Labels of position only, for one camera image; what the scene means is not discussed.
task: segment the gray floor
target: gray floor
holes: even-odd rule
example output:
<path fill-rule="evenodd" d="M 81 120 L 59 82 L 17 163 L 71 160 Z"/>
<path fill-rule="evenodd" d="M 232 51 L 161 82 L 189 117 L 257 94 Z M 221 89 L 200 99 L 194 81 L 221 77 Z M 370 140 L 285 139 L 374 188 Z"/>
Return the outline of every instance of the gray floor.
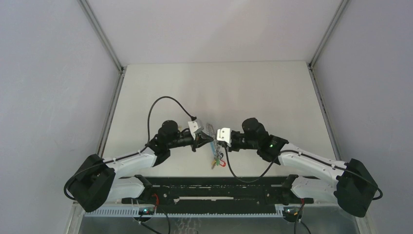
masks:
<path fill-rule="evenodd" d="M 356 220 L 338 207 L 305 207 L 302 219 L 312 234 L 359 234 Z M 165 218 L 146 222 L 157 231 L 167 234 Z M 171 234 L 292 234 L 293 223 L 282 218 L 171 218 Z M 80 234 L 153 234 L 132 217 L 85 217 Z M 302 225 L 297 234 L 306 234 Z"/>

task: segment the robotic arm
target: robotic arm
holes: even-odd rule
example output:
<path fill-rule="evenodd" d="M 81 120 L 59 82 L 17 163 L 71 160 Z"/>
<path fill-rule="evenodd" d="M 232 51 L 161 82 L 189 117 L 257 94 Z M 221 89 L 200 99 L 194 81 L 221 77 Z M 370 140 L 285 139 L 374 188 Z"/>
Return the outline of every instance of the robotic arm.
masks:
<path fill-rule="evenodd" d="M 290 175 L 283 187 L 299 198 L 338 203 L 346 212 L 364 217 L 379 188 L 366 167 L 360 161 L 349 163 L 326 159 L 304 151 L 288 140 L 270 135 L 256 118 L 242 123 L 244 133 L 222 128 L 217 131 L 217 140 L 228 151 L 240 149 L 257 150 L 265 161 L 282 166 L 298 168 L 318 179 Z"/>
<path fill-rule="evenodd" d="M 196 152 L 197 148 L 213 141 L 202 132 L 198 120 L 188 125 L 189 128 L 180 132 L 175 121 L 165 121 L 142 152 L 119 157 L 120 160 L 103 162 L 98 155 L 90 155 L 66 183 L 65 191 L 68 190 L 86 212 L 96 210 L 106 201 L 140 196 L 144 190 L 143 181 L 136 177 L 120 178 L 161 164 L 170 156 L 170 149 L 191 146 Z"/>

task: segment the metal frame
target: metal frame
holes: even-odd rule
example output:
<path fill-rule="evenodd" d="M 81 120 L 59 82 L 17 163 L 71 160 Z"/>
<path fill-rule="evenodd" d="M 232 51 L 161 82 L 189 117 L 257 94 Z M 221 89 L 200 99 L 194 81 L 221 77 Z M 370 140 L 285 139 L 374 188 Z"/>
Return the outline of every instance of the metal frame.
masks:
<path fill-rule="evenodd" d="M 116 83 L 116 87 L 113 93 L 113 97 L 111 100 L 111 104 L 109 106 L 109 111 L 105 120 L 105 124 L 103 126 L 102 129 L 102 133 L 101 133 L 101 137 L 100 137 L 100 141 L 99 141 L 99 145 L 97 147 L 97 153 L 99 155 L 103 155 L 104 149 L 105 149 L 105 145 L 106 145 L 106 141 L 108 139 L 108 135 L 109 135 L 109 130 L 112 124 L 112 120 L 113 120 L 113 115 L 116 109 L 116 105 L 117 105 L 117 101 L 120 95 L 120 90 L 122 87 L 122 83 L 123 83 L 123 79 L 125 76 L 125 71 L 126 68 L 122 67 L 118 57 L 116 56 L 115 51 L 112 48 L 112 45 L 110 44 L 108 38 L 106 37 L 99 21 L 97 20 L 90 4 L 88 0 L 77 0 L 79 5 L 81 6 L 81 8 L 83 9 L 86 17 L 88 18 L 89 22 L 91 23 L 94 31 L 96 32 L 97 36 L 99 37 L 100 42 L 102 43 L 103 47 L 105 48 L 105 50 L 107 51 L 107 53 L 109 54 L 109 56 L 111 57 L 114 65 L 116 66 L 117 70 L 119 71 L 119 77 L 118 77 L 118 81 Z M 309 74 L 311 77 L 311 81 L 313 83 L 314 86 L 314 90 L 316 92 L 316 96 L 317 96 L 317 100 L 319 102 L 320 108 L 321 108 L 321 112 L 322 112 L 322 116 L 324 118 L 324 122 L 326 124 L 326 128 L 327 128 L 327 133 L 329 135 L 332 147 L 333 147 L 333 151 L 334 154 L 336 156 L 336 158 L 338 160 L 341 159 L 340 157 L 340 153 L 339 153 L 339 148 L 337 145 L 337 141 L 336 138 L 334 136 L 334 132 L 332 130 L 331 127 L 331 123 L 330 120 L 328 118 L 328 112 L 326 110 L 326 107 L 324 105 L 323 102 L 323 98 L 322 98 L 322 93 L 320 92 L 319 89 L 319 85 L 317 83 L 317 78 L 314 74 L 314 66 L 317 63 L 325 45 L 328 42 L 328 39 L 331 37 L 335 27 L 338 24 L 338 21 L 340 20 L 340 18 L 342 17 L 344 10 L 346 9 L 348 3 L 351 0 L 342 0 L 339 7 L 337 8 L 337 11 L 333 17 L 333 19 L 331 20 L 325 34 L 323 35 L 320 44 L 318 45 L 310 63 L 308 63 L 308 70 L 309 70 Z M 115 207 L 122 206 L 121 204 L 115 204 Z M 81 221 L 83 219 L 85 215 L 84 210 L 82 209 L 82 207 L 77 204 L 74 203 L 72 206 L 72 209 L 70 211 L 70 216 L 69 216 L 69 220 L 65 229 L 65 234 L 77 234 L 80 228 L 80 224 Z M 374 228 L 374 223 L 372 222 L 372 219 L 369 215 L 369 213 L 366 214 L 365 218 L 356 218 L 357 220 L 357 225 L 358 228 L 360 230 L 361 234 L 375 234 L 375 228 Z"/>

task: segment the white wall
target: white wall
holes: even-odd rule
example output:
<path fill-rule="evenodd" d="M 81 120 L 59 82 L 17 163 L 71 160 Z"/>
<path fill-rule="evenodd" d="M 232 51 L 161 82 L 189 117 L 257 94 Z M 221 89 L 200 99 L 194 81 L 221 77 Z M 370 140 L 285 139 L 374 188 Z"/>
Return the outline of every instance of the white wall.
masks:
<path fill-rule="evenodd" d="M 123 65 L 310 61 L 341 0 L 90 0 Z"/>
<path fill-rule="evenodd" d="M 411 233 L 413 1 L 351 1 L 316 67 L 345 159 L 361 160 L 384 192 L 378 233 Z"/>
<path fill-rule="evenodd" d="M 62 233 L 117 71 L 75 0 L 0 3 L 0 233 Z"/>

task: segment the white table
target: white table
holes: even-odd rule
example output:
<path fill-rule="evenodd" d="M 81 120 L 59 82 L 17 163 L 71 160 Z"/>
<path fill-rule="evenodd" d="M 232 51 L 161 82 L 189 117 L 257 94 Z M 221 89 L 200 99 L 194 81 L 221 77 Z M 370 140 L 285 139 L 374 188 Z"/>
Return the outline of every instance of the white table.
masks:
<path fill-rule="evenodd" d="M 136 152 L 147 141 L 147 117 L 160 96 L 176 98 L 205 125 L 242 131 L 241 123 L 256 117 L 266 130 L 295 145 L 335 159 L 316 93 L 303 61 L 220 62 L 129 65 L 121 87 L 104 158 Z M 189 117 L 172 100 L 159 101 L 151 115 L 153 137 L 172 119 L 188 127 Z M 268 166 L 255 151 L 229 153 L 238 176 L 258 176 Z M 211 169 L 213 154 L 205 145 L 171 150 L 164 163 L 137 171 L 144 176 L 232 176 L 228 167 Z M 266 176 L 302 173 L 273 165 Z"/>

